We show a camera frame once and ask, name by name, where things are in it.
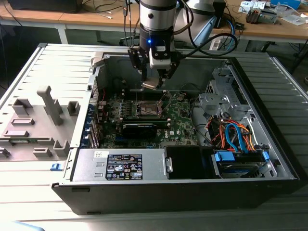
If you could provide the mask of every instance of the wooden table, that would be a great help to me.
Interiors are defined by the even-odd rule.
[[[96,5],[100,3],[112,3],[110,0],[95,0]],[[238,13],[239,4],[241,0],[227,0],[228,8],[232,16],[237,22],[245,24],[245,29],[241,36],[243,40],[261,40],[261,41],[276,41],[276,42],[292,42],[305,43],[308,38],[308,26],[306,24],[295,26],[282,19],[278,19],[277,23],[271,24],[248,24],[245,20],[245,13]],[[101,10],[108,10],[116,6],[121,6],[121,2],[116,2],[111,6],[101,7]],[[105,14],[112,16],[113,19],[105,18],[97,13],[90,13],[81,10],[79,13],[60,13],[60,12],[42,12],[42,11],[15,11],[8,3],[6,3],[8,10],[23,26],[37,26],[37,27],[51,27],[58,29],[61,42],[67,44],[65,34],[66,29],[81,29],[81,30],[96,30],[96,31],[121,31],[123,32],[124,19],[122,8],[112,10],[112,14]],[[92,4],[88,6],[89,10],[93,10]],[[308,7],[302,7],[299,10],[305,10]],[[139,9],[137,4],[131,5],[131,19],[132,25],[138,20]],[[13,17],[7,12],[3,4],[0,3],[0,22],[4,25],[19,26]],[[212,34],[222,32],[230,32],[227,26],[220,29],[214,29]]]

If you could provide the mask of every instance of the table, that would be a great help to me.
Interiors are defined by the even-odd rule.
[[[46,47],[37,48],[0,100],[0,121],[3,122],[3,119],[8,117],[4,114],[4,112],[8,112],[7,103],[18,94],[20,89],[28,90],[28,94],[33,92],[31,87],[25,88],[25,86],[29,82],[27,78],[35,76],[35,72],[39,70],[36,76],[40,77],[41,81],[45,81],[45,84],[55,84],[48,76],[50,70],[57,70],[59,89],[74,86],[74,84],[68,84],[73,79],[74,81],[82,80],[80,85],[85,89],[91,72],[85,73],[87,75],[82,75],[83,77],[74,78],[74,75],[68,75],[71,73],[69,70],[76,69],[76,67],[90,69],[90,57],[93,52],[108,51],[108,49],[118,49],[120,52],[126,50],[124,47],[64,44],[48,44]],[[236,57],[241,63],[255,88],[258,89],[259,95],[272,108],[272,111],[276,112],[276,118],[280,125],[283,125],[282,122],[288,119],[288,117],[280,117],[280,111],[294,115],[297,113],[290,109],[299,107],[295,100],[296,97],[301,97],[296,93],[299,87],[295,82],[292,82],[293,78],[282,66],[279,66],[276,59],[270,58],[266,53],[236,51],[231,53],[231,57]],[[290,90],[292,90],[292,95],[288,96],[288,103],[285,103],[278,92],[288,94]],[[279,102],[273,103],[271,100],[273,97],[275,100],[280,99]],[[70,100],[66,97],[59,99],[63,105],[67,105],[67,101]],[[293,137],[294,131],[303,125],[303,121],[305,121],[305,117],[293,119],[294,127],[291,129],[289,126],[282,126],[289,138]],[[308,145],[298,145],[298,141],[293,141],[293,143],[294,152],[299,155],[299,161],[308,171],[308,158],[305,152]],[[279,229],[306,230],[308,228],[308,187],[302,188],[292,195],[272,198],[256,209],[78,216],[51,190],[50,184],[63,175],[63,172],[49,171],[52,163],[54,161],[0,162],[0,217],[3,220],[30,223],[43,227],[45,231],[247,231],[252,227],[254,230],[270,231]]]
[[[275,41],[275,42],[292,42],[292,43],[305,43],[308,38],[307,25],[303,24],[295,26],[282,19],[278,19],[277,24],[248,24],[245,21],[246,14],[238,13],[239,4],[241,0],[227,0],[231,15],[236,18],[237,22],[245,24],[245,29],[241,35],[243,40],[259,40],[259,41]],[[113,6],[120,6],[121,3],[116,2]],[[15,11],[12,10],[10,5],[6,3],[8,10],[21,22],[23,26],[37,26],[37,27],[50,27],[56,28],[59,32],[61,43],[67,44],[65,34],[66,29],[80,29],[80,30],[96,30],[96,31],[120,31],[123,32],[123,14],[122,9],[112,11],[113,19],[108,19],[100,16],[97,13],[90,13],[81,10],[79,13],[59,13],[59,12],[40,12],[40,11]],[[104,6],[102,9],[110,9],[109,6]],[[307,10],[307,6],[301,6],[300,11]],[[131,6],[132,24],[138,20],[139,10],[137,4]],[[0,3],[0,22],[4,25],[19,26],[13,17],[6,11],[3,4]],[[212,34],[222,32],[230,32],[227,26],[220,29],[213,29]]]

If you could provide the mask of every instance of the floor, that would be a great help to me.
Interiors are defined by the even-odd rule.
[[[1,26],[3,34],[6,34],[5,30],[12,30],[12,28],[8,27],[11,26]],[[6,34],[3,38],[8,79],[6,79],[2,49],[0,52],[0,85],[4,88],[8,87],[7,83],[12,83],[40,42],[61,43],[56,29],[16,26],[13,30],[15,36]],[[99,43],[96,40],[95,31],[67,30],[67,38],[70,44],[118,46],[119,39],[123,36],[124,33],[122,32],[101,32],[103,43]],[[178,48],[183,47],[183,45],[182,42],[176,42],[176,47]],[[261,50],[263,45],[264,42],[251,41],[247,47],[247,51],[258,52]],[[288,43],[270,45],[267,52],[270,56],[277,57],[286,69],[292,67],[295,55],[298,53]],[[305,77],[308,76],[307,65],[308,59],[305,59],[293,74],[294,78],[305,89],[305,91],[308,90],[308,86],[304,81]],[[5,90],[0,88],[0,96],[2,96],[4,92]]]

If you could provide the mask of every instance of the white table leg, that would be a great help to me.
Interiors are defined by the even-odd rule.
[[[65,33],[65,25],[64,24],[58,24],[56,25],[56,28],[58,29],[58,33],[60,36],[60,40],[62,44],[68,44],[67,42],[67,37],[66,37],[66,33]]]

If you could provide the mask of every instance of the warning label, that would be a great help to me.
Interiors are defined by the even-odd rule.
[[[107,180],[142,180],[142,155],[108,155]]]

